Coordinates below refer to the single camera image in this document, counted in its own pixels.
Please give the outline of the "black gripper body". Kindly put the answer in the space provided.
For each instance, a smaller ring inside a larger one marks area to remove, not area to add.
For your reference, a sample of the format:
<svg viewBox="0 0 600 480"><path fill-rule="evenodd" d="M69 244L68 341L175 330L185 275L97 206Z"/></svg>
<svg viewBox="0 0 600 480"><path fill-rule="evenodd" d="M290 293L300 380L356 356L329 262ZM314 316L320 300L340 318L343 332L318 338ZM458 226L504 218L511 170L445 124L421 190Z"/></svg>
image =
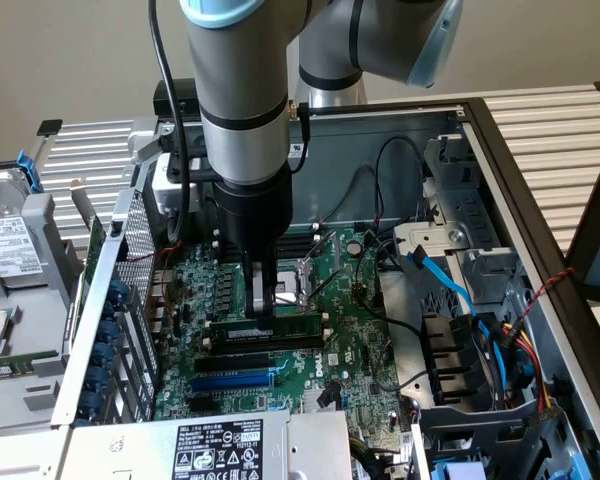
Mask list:
<svg viewBox="0 0 600 480"><path fill-rule="evenodd" d="M221 233L241 251L264 254L288 229L293 215L292 174L282 167L253 185L213 184Z"/></svg>

